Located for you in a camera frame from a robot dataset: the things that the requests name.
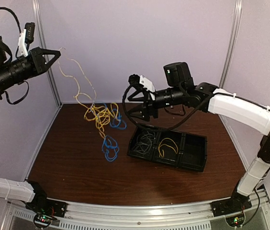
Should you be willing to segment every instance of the metal pole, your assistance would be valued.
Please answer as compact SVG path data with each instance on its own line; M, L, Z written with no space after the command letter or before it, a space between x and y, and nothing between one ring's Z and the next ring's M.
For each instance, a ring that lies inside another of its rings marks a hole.
M237 36L239 32L239 27L240 27L241 14L242 14L242 0L236 0L229 47L228 47L226 58L225 58L225 66L223 68L222 76L219 83L220 88L224 87L225 80L227 78L227 75L229 73L229 69L231 66L231 62L233 58L233 51L236 45Z
M34 17L36 20L37 32L38 32L38 36L39 36L39 40L40 40L40 46L41 46L41 48L46 49L45 35L44 35L44 31L43 31L43 24L42 24L40 8L39 8L39 0L32 0L32 4L33 4ZM51 87L56 105L58 107L60 107L62 103L61 103L60 98L59 98L57 86L55 84L53 72L52 72L51 68L47 71L47 75L48 75L50 87Z

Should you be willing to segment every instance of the wooden tabletop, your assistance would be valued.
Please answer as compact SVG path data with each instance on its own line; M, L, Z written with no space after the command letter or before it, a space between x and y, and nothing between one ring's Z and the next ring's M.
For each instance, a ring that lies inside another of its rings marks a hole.
M85 108L67 104L51 127L29 180L39 182L50 198L102 205L180 204L231 195L245 169L217 115L198 111L177 129L207 136L204 172L192 172L127 156L135 126L120 108L127 129L105 130L120 147L114 162L104 158L103 139L94 122L83 119ZM169 127L180 120L160 110L151 124Z

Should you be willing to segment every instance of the white wall panel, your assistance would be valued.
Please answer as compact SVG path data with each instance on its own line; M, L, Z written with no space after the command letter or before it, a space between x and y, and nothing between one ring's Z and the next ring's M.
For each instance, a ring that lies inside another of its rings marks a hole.
M47 46L65 47L82 64L99 102L120 102L131 74L166 88L163 66L177 61L188 62L196 84L218 84L235 1L47 0L40 8ZM60 60L91 93L76 64ZM75 82L62 77L57 65L54 76L61 100L75 102Z
M30 0L0 0L0 6L14 10L22 28L26 22L34 21ZM19 33L14 18L6 11L0 11L0 35L14 55ZM39 46L37 33L31 47L35 46ZM7 179L24 180L37 144L56 111L47 76L44 74L28 82L30 92L23 102L9 105L5 96L0 101L0 177ZM11 100L22 97L25 90L25 85L9 89ZM0 218L5 204L0 199Z
M270 1L244 1L241 27L225 89L270 105ZM249 163L262 137L255 130L229 120ZM270 195L270 173L265 183Z

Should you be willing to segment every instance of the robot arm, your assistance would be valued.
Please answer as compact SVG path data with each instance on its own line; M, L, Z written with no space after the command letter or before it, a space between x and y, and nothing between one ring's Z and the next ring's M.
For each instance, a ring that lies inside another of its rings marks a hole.
M2 100L2 94L5 93L6 99L10 104L21 102L27 93L21 99L11 103L6 92L7 89L47 72L60 57L58 50L47 50L40 47L28 50L30 44L34 41L34 28L34 23L27 23L25 25L18 42L18 49L21 55L16 57L14 61L12 60L11 50L3 43L0 36L0 100ZM53 55L53 57L47 62L45 55ZM35 182L16 182L0 178L0 197L6 200L16 199L23 201L28 209L43 215L52 216L52 211L58 217L63 217L65 214L66 203L47 199L45 191Z
M164 71L168 85L171 86L165 90L147 90L146 82L149 81L147 78L137 75L129 77L130 86L123 96L124 111L127 117L139 126L133 117L149 121L150 116L158 117L158 109L183 104L194 107L194 111L201 110L227 116L259 131L264 136L258 155L236 185L232 196L228 200L212 203L214 216L239 212L243 207L251 207L248 201L249 195L270 170L270 107L250 102L208 83L195 86L185 62L166 65ZM131 88L135 88L135 92L128 97L128 100L142 102L142 104L127 111L125 99ZM186 121L193 113L188 114L183 121Z

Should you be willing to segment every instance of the blue rope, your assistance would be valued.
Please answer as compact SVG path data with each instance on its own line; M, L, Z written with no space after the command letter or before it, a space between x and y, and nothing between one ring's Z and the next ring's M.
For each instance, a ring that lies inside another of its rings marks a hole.
M116 108L112 109L112 113L116 114L117 113L117 109ZM118 112L118 116L115 117L111 121L110 126L112 128L116 128L116 129L119 129L119 130L125 130L126 129L126 127L127 127L126 122L124 120L122 120L122 116L121 116L120 112Z
M112 113L116 114L117 109L116 108L112 109ZM112 128L116 128L116 129L119 129L119 130L125 130L126 129L126 127L127 127L126 122L124 120L122 120L122 116L121 116L120 112L118 112L117 117L115 117L110 122L110 126ZM115 155L113 157L109 156L110 150L113 150L114 153L115 153ZM102 144L102 152L104 153L104 156L105 156L106 160L108 162L113 162L114 160L116 160L117 157L118 157L119 150L120 149L119 149L117 141L114 138L112 138L111 136L106 135L105 138L104 138L103 144Z
M115 155L113 157L110 157L110 150L114 150ZM104 153L104 156L108 162L113 162L118 157L119 147L117 141L112 138L109 135L106 135L102 144L102 152Z

